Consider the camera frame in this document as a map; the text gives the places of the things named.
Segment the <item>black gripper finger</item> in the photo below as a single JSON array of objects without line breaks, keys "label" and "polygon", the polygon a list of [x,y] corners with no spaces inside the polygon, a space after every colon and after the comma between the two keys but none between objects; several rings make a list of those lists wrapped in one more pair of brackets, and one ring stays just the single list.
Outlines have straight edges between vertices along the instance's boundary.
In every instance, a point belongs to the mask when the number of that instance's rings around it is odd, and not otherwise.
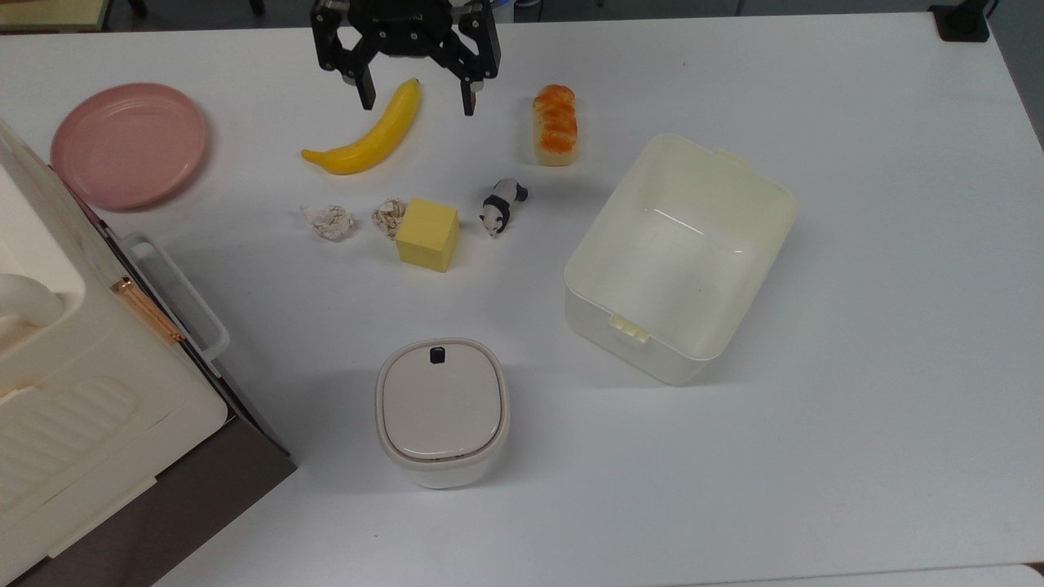
[{"label": "black gripper finger", "polygon": [[339,71],[345,83],[354,86],[362,108],[373,110],[376,92],[369,64],[378,53],[378,31],[365,31],[351,50],[339,40],[338,30],[349,15],[347,3],[316,3],[310,11],[311,29],[316,43],[321,69]]},{"label": "black gripper finger", "polygon": [[430,56],[460,81],[462,112],[474,115],[477,93],[498,75],[501,48],[492,4],[434,2],[430,19]]}]

